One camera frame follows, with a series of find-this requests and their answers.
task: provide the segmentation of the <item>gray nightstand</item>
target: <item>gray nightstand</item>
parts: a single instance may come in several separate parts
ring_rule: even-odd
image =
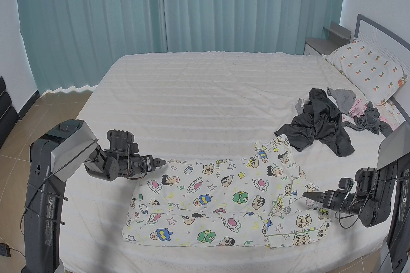
[[[306,38],[304,55],[330,55],[350,43],[352,32],[335,22],[331,22],[331,26],[328,29],[324,27],[323,30],[327,39]]]

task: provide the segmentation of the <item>gray cloth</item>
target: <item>gray cloth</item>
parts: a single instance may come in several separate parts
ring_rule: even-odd
[[[356,100],[356,93],[354,93],[352,90],[333,90],[332,88],[328,87],[328,96],[332,96],[336,99],[337,108],[339,108],[339,110],[344,114],[349,113],[349,110],[351,110]]]
[[[305,104],[307,104],[309,100],[301,99],[299,98],[298,103],[295,105],[296,111],[298,112],[298,115],[303,113],[303,107]]]
[[[356,131],[363,131],[364,129],[369,130],[374,134],[382,134],[387,137],[390,133],[393,132],[392,128],[386,122],[379,120],[380,113],[377,108],[373,108],[371,102],[367,104],[367,108],[365,113],[362,116],[355,116],[353,119],[355,120],[355,124],[351,122],[343,122],[341,123],[342,126],[350,127]]]

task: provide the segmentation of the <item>mattress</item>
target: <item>mattress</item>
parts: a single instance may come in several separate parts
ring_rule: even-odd
[[[140,153],[160,158],[244,158],[297,114],[313,87],[363,94],[321,57],[251,53],[129,55],[107,72],[79,113],[108,148],[107,131],[135,135]],[[376,167],[384,137],[346,129],[356,151],[339,158],[319,141],[294,152],[322,191]],[[124,242],[121,230],[139,181],[91,178],[81,166],[67,181],[60,258],[75,273],[326,272],[380,248],[390,218],[371,228],[336,219],[320,242],[297,247],[152,247]],[[350,225],[351,219],[343,220]]]

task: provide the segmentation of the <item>pillow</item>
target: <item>pillow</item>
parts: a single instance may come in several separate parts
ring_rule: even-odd
[[[340,47],[325,60],[376,105],[384,104],[406,82],[399,64],[360,40]]]

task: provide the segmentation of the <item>headboard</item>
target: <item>headboard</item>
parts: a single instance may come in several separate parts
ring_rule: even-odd
[[[362,14],[357,15],[354,37],[400,64],[404,73],[410,76],[410,44],[407,41]],[[410,81],[398,89],[390,99],[410,122]]]

